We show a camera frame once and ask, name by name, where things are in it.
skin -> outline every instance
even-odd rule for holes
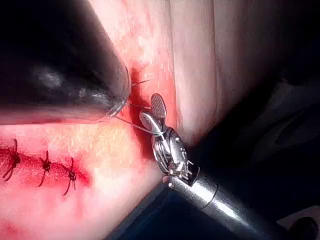
[[[234,50],[244,49],[237,41],[241,37],[230,36],[239,27],[234,23],[249,21],[246,11],[252,1],[243,2],[239,7],[209,0],[90,1],[132,82],[150,80],[132,87],[129,101],[148,106],[153,93],[161,94],[167,106],[166,124],[177,129],[187,145],[196,144],[258,84],[249,76],[267,71],[260,65],[254,72],[232,58]],[[233,16],[240,21],[226,24],[217,6],[235,10]],[[250,51],[258,49],[258,43],[251,44]],[[125,107],[118,116],[139,124],[139,110]],[[163,177],[150,138],[116,118],[91,125],[1,126],[0,176],[12,166],[14,139],[21,162],[8,181],[0,180],[0,237],[104,238]],[[38,187],[47,151],[50,174]],[[63,195],[68,171],[77,177],[76,190],[71,182]]]

wound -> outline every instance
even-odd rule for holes
[[[45,159],[37,156],[19,153],[18,141],[13,140],[13,146],[0,148],[0,165],[4,182],[8,185],[21,187],[66,188],[63,196],[70,191],[72,184],[76,190],[76,180],[83,188],[92,186],[92,176],[77,164],[77,159],[69,159],[69,165],[62,162],[51,162],[49,152],[46,151]]]

red skin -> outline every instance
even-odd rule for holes
[[[153,93],[167,105],[167,125],[176,127],[176,97],[169,34],[150,17],[147,4],[122,1],[111,23],[101,16],[102,1],[92,1],[115,48],[131,72],[130,102],[149,105]],[[136,107],[119,117],[139,123]],[[113,118],[100,124],[44,124],[0,127],[0,176],[12,166],[14,140],[21,162],[8,181],[0,180],[0,238],[100,239],[108,234],[161,179],[151,136]],[[43,162],[52,162],[43,184]],[[66,195],[74,159],[76,176]]]

